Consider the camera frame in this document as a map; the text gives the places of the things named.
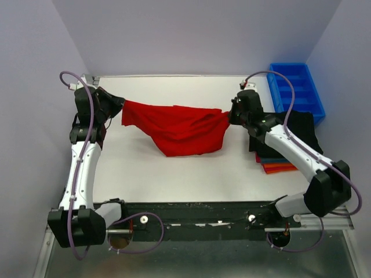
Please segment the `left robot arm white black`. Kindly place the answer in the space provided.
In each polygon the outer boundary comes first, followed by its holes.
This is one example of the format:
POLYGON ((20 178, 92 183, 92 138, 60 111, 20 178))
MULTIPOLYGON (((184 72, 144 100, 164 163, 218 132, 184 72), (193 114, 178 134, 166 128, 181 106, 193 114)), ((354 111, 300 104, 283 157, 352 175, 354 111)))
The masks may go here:
POLYGON ((77 89, 74 96, 77 114, 70 131, 70 174, 58 209, 48 214, 48 225, 62 248, 101 245, 108 227, 121 229, 129 220, 121 199, 93 203, 105 123, 121 111, 125 100, 91 86, 77 89))

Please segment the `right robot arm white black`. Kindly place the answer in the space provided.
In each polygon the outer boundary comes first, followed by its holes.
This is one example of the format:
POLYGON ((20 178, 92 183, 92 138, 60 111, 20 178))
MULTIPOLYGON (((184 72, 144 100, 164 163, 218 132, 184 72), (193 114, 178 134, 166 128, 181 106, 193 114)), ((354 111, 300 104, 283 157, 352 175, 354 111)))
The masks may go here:
POLYGON ((323 217, 351 198, 348 183, 350 168, 340 160, 320 155, 296 137, 274 114, 265 114, 259 94, 242 90, 232 100, 229 113, 232 125, 247 129, 257 141, 279 152, 305 176, 309 183, 304 193, 284 196, 267 211, 267 221, 279 227, 295 214, 323 217))

